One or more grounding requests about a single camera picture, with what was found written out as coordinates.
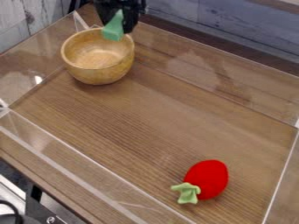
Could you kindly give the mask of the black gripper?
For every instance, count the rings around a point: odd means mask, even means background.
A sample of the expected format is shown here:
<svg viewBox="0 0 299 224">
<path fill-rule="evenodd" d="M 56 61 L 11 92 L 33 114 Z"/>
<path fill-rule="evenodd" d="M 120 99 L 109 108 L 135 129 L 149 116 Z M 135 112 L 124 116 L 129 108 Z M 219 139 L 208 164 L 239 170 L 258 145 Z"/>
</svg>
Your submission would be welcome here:
<svg viewBox="0 0 299 224">
<path fill-rule="evenodd" d="M 103 25 L 111 21 L 117 10 L 123 9 L 124 33 L 131 33 L 133 31 L 139 21 L 140 13 L 145 12 L 145 0 L 93 0 L 93 4 Z"/>
</svg>

